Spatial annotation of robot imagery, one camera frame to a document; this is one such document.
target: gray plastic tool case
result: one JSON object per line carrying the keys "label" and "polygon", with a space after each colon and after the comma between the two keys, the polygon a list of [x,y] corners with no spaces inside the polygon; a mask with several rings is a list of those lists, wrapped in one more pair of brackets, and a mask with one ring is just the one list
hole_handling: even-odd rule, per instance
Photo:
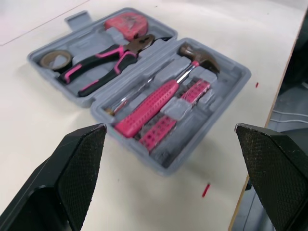
{"label": "gray plastic tool case", "polygon": [[[146,16],[149,24],[148,34],[154,34],[156,39],[162,37],[172,38],[168,41],[156,40],[152,46],[139,54],[137,63],[128,66],[122,74],[92,94],[82,98],[77,96],[77,92],[81,88],[104,76],[113,68],[115,63],[107,63],[93,68],[67,85],[58,81],[59,73],[39,65],[42,56],[54,50],[69,51],[73,55],[73,64],[75,64],[90,55],[107,49],[113,44],[128,44],[128,41],[124,39],[117,29],[113,27],[108,30],[104,29],[104,22],[107,19],[127,12],[135,12]],[[66,22],[73,32],[33,51],[29,54],[28,60],[41,76],[68,99],[81,107],[90,107],[94,118],[98,122],[107,124],[108,134],[115,137],[143,162],[162,175],[169,175],[181,166],[251,76],[246,67],[191,38],[183,38],[177,41],[177,32],[175,30],[133,8],[124,8],[96,22],[91,20],[86,11],[83,11],[67,18]],[[137,136],[126,139],[113,126],[128,116],[155,89],[166,81],[174,79],[190,64],[191,61],[188,58],[178,55],[179,47],[185,42],[194,48],[205,50],[212,54],[220,65],[220,74],[216,77],[215,74],[200,66],[195,68],[190,72],[188,79],[181,84],[176,96],[161,109],[160,113],[143,126]],[[138,89],[153,75],[155,75],[155,78],[150,85],[136,98],[127,103],[114,117],[105,112],[106,108],[110,108],[129,92]],[[178,97],[187,90],[187,85],[190,86],[197,79],[208,81],[211,88],[192,107]],[[138,142],[138,139],[163,114],[177,120],[176,126],[149,153]]]}

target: wooden table edge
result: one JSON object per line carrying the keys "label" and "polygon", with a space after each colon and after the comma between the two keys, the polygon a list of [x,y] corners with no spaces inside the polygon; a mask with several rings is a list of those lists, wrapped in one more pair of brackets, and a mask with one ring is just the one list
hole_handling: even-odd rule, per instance
{"label": "wooden table edge", "polygon": [[[299,33],[300,33],[301,29],[302,29],[302,26],[303,26],[305,17],[306,17],[306,14],[303,16],[303,19],[302,19],[302,22],[301,22],[301,27],[299,28],[299,30],[298,30],[298,32],[297,32],[296,39],[295,39],[295,41],[294,41],[294,43],[293,43],[293,47],[292,47],[292,49],[291,49],[291,52],[290,52],[290,55],[289,55],[287,64],[286,64],[286,66],[285,66],[285,68],[284,68],[283,76],[282,76],[282,78],[281,78],[281,80],[280,80],[280,83],[279,83],[279,85],[278,85],[278,88],[277,88],[277,91],[276,91],[276,95],[275,95],[275,97],[274,97],[273,103],[272,103],[272,105],[271,105],[271,109],[270,109],[270,111],[269,111],[270,113],[269,113],[268,119],[267,119],[267,121],[266,121],[264,127],[267,127],[268,124],[269,124],[269,122],[270,122],[270,117],[271,117],[271,114],[272,114],[272,112],[273,112],[275,103],[276,103],[276,101],[277,101],[278,93],[279,93],[280,87],[281,87],[281,85],[282,85],[282,81],[283,81],[283,79],[284,79],[284,76],[285,76],[285,73],[286,73],[286,71],[287,71],[287,68],[288,68],[288,66],[289,66],[290,59],[291,59],[291,56],[292,56],[294,47],[295,47],[295,45],[296,45],[296,42],[297,42]],[[233,224],[234,224],[236,215],[237,215],[237,213],[238,213],[238,211],[239,211],[239,209],[240,209],[240,204],[241,204],[241,201],[242,201],[242,198],[243,198],[243,195],[244,195],[244,192],[245,192],[246,185],[247,185],[248,181],[249,181],[249,175],[247,175],[247,177],[246,177],[246,181],[245,181],[245,184],[244,184],[244,186],[243,186],[243,188],[242,188],[240,197],[239,197],[239,199],[238,199],[238,201],[237,201],[237,204],[236,204],[236,207],[235,207],[235,210],[234,210],[234,213],[233,213],[233,216],[232,216],[232,219],[231,219],[231,222],[230,222],[228,231],[231,231],[231,230],[232,230],[232,227],[233,227]]]}

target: tool kit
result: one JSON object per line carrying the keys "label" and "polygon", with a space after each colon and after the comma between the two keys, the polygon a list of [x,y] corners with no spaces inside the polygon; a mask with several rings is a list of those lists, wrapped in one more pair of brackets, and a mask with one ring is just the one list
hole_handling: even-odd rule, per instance
{"label": "tool kit", "polygon": [[83,11],[66,22],[73,32],[28,60],[162,175],[181,166],[251,76],[133,8],[95,22]]}

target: hammer head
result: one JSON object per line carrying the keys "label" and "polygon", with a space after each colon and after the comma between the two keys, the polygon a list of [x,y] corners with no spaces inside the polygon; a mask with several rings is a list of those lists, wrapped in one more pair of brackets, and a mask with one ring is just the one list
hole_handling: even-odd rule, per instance
{"label": "hammer head", "polygon": [[189,44],[184,43],[179,49],[179,54],[192,61],[197,61],[201,67],[210,70],[216,75],[220,72],[220,67],[215,58],[206,51],[196,50]]}

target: pliers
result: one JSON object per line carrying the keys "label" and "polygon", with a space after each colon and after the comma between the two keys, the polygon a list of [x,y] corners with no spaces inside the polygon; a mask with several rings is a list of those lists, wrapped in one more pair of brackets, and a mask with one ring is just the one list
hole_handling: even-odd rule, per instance
{"label": "pliers", "polygon": [[59,80],[65,84],[69,84],[81,74],[90,69],[118,60],[114,68],[105,76],[93,81],[78,92],[79,97],[85,97],[105,85],[118,75],[129,65],[138,61],[138,53],[151,46],[154,42],[154,35],[149,34],[132,40],[129,44],[112,45],[106,50],[90,56],[79,63],[73,65],[70,69],[59,76]]}

